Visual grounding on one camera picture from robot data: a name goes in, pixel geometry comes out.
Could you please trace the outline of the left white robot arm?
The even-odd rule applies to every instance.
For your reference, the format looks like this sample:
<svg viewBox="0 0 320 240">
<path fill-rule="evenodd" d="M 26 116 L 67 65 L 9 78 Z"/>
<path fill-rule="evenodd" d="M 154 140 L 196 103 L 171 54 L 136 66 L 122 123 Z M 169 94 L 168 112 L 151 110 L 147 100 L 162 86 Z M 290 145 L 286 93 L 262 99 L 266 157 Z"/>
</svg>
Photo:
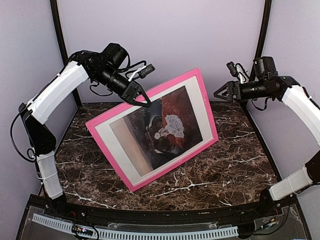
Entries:
<svg viewBox="0 0 320 240">
<path fill-rule="evenodd" d="M 30 143 L 26 155 L 18 154 L 36 165 L 44 192 L 53 200 L 50 208 L 60 218 L 67 218 L 71 208 L 60 199 L 64 191 L 55 160 L 57 141 L 46 122 L 65 98 L 87 80 L 91 82 L 91 90 L 102 85 L 130 105 L 150 107 L 149 97 L 136 80 L 145 78 L 155 67 L 142 60 L 135 64 L 128 62 L 122 68 L 125 60 L 130 61 L 130 55 L 118 43 L 109 43 L 102 52 L 77 51 L 36 96 L 18 108 L 17 116 L 22 120 Z"/>
</svg>

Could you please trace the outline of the photo print white border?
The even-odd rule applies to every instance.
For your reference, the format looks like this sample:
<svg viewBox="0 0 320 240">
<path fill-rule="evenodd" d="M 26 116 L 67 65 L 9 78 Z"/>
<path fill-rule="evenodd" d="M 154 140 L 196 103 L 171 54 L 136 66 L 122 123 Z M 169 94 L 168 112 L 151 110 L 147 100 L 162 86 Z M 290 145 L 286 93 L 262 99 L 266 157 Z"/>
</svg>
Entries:
<svg viewBox="0 0 320 240">
<path fill-rule="evenodd" d="M 140 176 L 171 162 L 203 141 L 185 86 L 110 124 Z"/>
</svg>

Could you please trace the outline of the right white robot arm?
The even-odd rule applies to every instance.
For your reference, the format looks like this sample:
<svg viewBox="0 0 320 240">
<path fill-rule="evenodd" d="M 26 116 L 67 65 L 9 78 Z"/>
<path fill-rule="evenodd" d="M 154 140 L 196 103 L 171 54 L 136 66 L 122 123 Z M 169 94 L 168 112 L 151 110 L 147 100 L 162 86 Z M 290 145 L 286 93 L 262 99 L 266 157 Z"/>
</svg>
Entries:
<svg viewBox="0 0 320 240">
<path fill-rule="evenodd" d="M 277 182 L 262 192 L 255 213 L 266 217 L 275 203 L 320 181 L 319 60 L 300 55 L 256 57 L 249 67 L 223 59 L 212 96 L 239 104 L 275 171 Z"/>
</svg>

